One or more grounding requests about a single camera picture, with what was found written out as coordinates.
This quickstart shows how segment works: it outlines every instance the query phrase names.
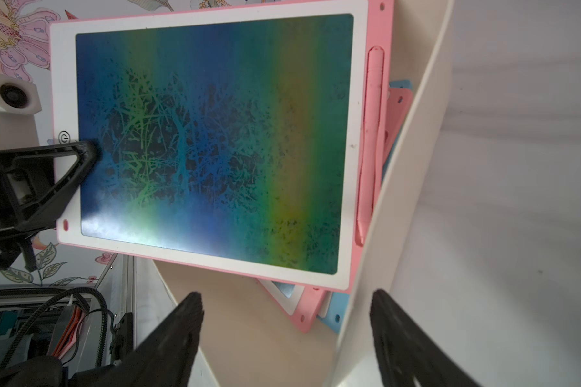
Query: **floral wallpaper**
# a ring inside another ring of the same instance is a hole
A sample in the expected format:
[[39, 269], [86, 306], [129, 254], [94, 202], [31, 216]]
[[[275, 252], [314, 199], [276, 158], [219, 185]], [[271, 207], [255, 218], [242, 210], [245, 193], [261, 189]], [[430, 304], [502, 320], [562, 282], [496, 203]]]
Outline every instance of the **floral wallpaper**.
[[[0, 0], [0, 73], [36, 85], [43, 108], [35, 115], [39, 143], [53, 144], [50, 23], [265, 1], [274, 0]], [[20, 256], [9, 270], [0, 271], [0, 287], [95, 286], [113, 257], [108, 252], [62, 245], [56, 240], [55, 230], [42, 231], [33, 242], [39, 269], [26, 271]]]
[[8, 270], [0, 270], [0, 287], [91, 286], [96, 287], [115, 254], [60, 244], [55, 230], [45, 230], [32, 239], [38, 270], [24, 269], [23, 258]]

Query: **black cable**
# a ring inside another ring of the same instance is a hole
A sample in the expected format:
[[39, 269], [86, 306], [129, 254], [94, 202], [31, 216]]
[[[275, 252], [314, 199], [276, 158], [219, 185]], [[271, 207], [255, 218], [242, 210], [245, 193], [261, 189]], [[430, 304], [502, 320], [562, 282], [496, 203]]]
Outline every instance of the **black cable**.
[[[114, 314], [112, 313], [112, 311], [109, 310], [109, 309], [99, 308], [99, 309], [91, 310], [86, 316], [84, 316], [84, 318], [90, 316], [91, 314], [93, 314], [95, 312], [104, 312], [104, 313], [109, 314], [109, 317], [111, 319], [111, 324], [109, 326], [109, 331], [112, 334], [112, 340], [115, 341], [116, 340], [116, 330], [114, 329]], [[67, 360], [66, 362], [64, 362], [62, 365], [65, 365], [66, 363], [69, 363], [71, 360], [75, 359], [75, 357], [76, 357], [77, 350], [80, 347], [80, 331], [82, 330], [82, 322], [83, 321], [84, 321], [84, 319], [81, 319], [80, 321], [77, 322], [77, 326], [76, 326], [76, 347], [73, 350], [73, 354], [71, 355], [71, 358], [69, 358], [69, 360]]]
[[[0, 297], [13, 297], [18, 295], [50, 295], [58, 294], [63, 292], [65, 289], [60, 287], [24, 287], [24, 288], [10, 288], [10, 289], [0, 289]], [[80, 295], [76, 293], [73, 295], [74, 304], [80, 307], [82, 311], [88, 313], [90, 307], [88, 302]]]
[[82, 321], [84, 321], [84, 319], [81, 319], [80, 321], [77, 322], [77, 326], [76, 326], [76, 347], [73, 350], [73, 354], [71, 355], [71, 358], [69, 358], [69, 360], [67, 360], [66, 362], [64, 362], [62, 365], [65, 365], [66, 363], [69, 363], [71, 360], [75, 359], [75, 357], [76, 357], [77, 349], [80, 347], [80, 330], [82, 329]]
[[[43, 305], [39, 306], [35, 312], [23, 323], [22, 327], [17, 332], [13, 342], [9, 346], [7, 353], [5, 353], [4, 358], [2, 358], [2, 362], [0, 363], [0, 371], [7, 367], [8, 362], [13, 357], [15, 350], [17, 349], [17, 345], [19, 345], [20, 341], [22, 341], [23, 336], [28, 332], [34, 321], [43, 313], [45, 312], [50, 306], [57, 303], [64, 297], [70, 296], [76, 293], [89, 293], [92, 294], [94, 298], [99, 301], [99, 305], [102, 309], [107, 309], [107, 304], [105, 299], [103, 298], [102, 294], [97, 291], [96, 289], [89, 288], [89, 287], [75, 287], [67, 290], [63, 290], [62, 292], [56, 294], [54, 297], [48, 299]], [[99, 338], [99, 346], [97, 349], [97, 358], [95, 359], [95, 367], [100, 367], [101, 362], [103, 361], [103, 352], [105, 350], [105, 337], [108, 332], [108, 317], [104, 313], [101, 317], [101, 335]]]

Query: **pink flower illustration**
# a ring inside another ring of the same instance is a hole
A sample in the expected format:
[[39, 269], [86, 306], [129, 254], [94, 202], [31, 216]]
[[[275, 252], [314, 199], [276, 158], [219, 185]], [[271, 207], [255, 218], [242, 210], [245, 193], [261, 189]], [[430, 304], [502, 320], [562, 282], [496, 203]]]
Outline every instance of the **pink flower illustration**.
[[45, 250], [47, 249], [47, 245], [43, 244], [41, 242], [41, 240], [39, 239], [39, 235], [35, 235], [34, 238], [32, 238], [30, 240], [30, 242], [32, 243], [32, 248], [37, 249], [37, 250]]
[[39, 0], [0, 0], [0, 73], [31, 82], [24, 65], [49, 69], [49, 23], [60, 15], [39, 8], [20, 15], [25, 4]]
[[107, 265], [109, 261], [112, 259], [112, 253], [105, 252], [95, 258], [95, 262], [99, 262], [100, 264]]
[[67, 19], [69, 20], [77, 19], [71, 12], [67, 11], [66, 9], [64, 10], [64, 13], [67, 14]]

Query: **tablet screen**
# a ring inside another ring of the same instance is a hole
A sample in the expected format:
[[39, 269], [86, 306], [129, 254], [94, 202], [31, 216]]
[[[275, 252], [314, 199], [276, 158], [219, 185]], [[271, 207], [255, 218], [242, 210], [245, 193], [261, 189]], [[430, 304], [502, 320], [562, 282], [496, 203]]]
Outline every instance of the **tablet screen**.
[[349, 14], [77, 34], [82, 235], [334, 274]]

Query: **white tablet border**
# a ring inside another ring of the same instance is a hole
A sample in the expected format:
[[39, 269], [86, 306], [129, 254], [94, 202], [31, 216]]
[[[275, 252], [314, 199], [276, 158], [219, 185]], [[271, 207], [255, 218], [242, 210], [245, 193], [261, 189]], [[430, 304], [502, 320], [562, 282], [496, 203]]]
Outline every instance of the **white tablet border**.
[[[359, 138], [363, 109], [362, 96], [368, 22], [367, 1], [325, 0], [306, 3], [278, 3], [254, 7], [228, 7], [205, 12], [174, 12], [170, 14], [124, 17], [121, 19], [54, 22], [50, 25], [50, 51], [52, 55], [54, 137], [58, 138], [58, 134], [61, 131], [67, 131], [71, 141], [77, 141], [79, 137], [75, 44], [77, 34], [337, 14], [351, 14], [354, 22], [347, 146], [344, 161], [344, 185], [342, 188], [340, 245], [338, 250], [338, 270], [335, 274], [315, 273], [242, 261], [240, 259], [207, 256], [205, 254], [189, 253], [144, 244], [84, 236], [81, 231], [79, 188], [62, 217], [57, 221], [59, 241], [64, 244], [163, 259], [254, 277], [305, 283], [330, 289], [347, 289], [350, 281], [352, 238], [355, 228]], [[55, 160], [56, 174], [62, 176], [69, 168], [69, 164], [61, 159]], [[68, 230], [63, 228], [65, 220], [69, 224]]]
[[280, 304], [282, 309], [289, 315], [292, 316], [295, 313], [295, 309], [297, 309], [297, 305], [299, 304], [299, 300], [301, 299], [301, 295], [303, 294], [303, 290], [305, 289], [304, 286], [295, 285], [290, 294], [290, 297], [286, 297], [282, 290], [278, 289], [273, 281], [269, 281], [268, 279], [258, 279], [258, 281], [264, 286], [265, 289], [275, 298], [275, 300]]

